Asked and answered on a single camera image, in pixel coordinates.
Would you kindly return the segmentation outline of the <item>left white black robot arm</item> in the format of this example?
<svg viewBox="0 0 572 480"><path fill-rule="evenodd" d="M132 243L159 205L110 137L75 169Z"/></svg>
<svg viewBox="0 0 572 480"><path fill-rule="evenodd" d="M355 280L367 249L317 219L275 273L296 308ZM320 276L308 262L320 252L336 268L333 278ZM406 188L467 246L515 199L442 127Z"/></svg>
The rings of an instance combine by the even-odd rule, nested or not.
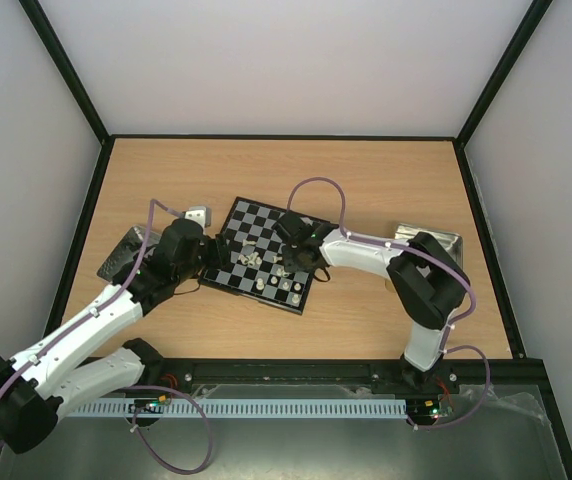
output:
<svg viewBox="0 0 572 480"><path fill-rule="evenodd" d="M203 270L230 260L223 235L205 234L188 214L167 226L151 249L133 255L101 293L70 321L10 359L0 355L0 438L25 453L45 440L80 405L138 383L157 355L136 341L104 360L85 359L108 339L136 323L177 287Z"/></svg>

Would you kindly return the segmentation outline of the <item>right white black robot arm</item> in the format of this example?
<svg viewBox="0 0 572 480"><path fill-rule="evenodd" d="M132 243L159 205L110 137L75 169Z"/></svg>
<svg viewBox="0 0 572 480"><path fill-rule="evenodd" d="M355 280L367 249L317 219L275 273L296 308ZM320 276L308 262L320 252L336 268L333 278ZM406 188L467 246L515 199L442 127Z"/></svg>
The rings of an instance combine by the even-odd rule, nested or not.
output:
<svg viewBox="0 0 572 480"><path fill-rule="evenodd" d="M400 380L416 392L436 381L436 365L445 354L455 312L473 294L466 274L433 235L421 231L409 240L395 241L332 223L307 223L292 211L276 221L274 231L283 242L288 272L341 267L389 281L412 321Z"/></svg>

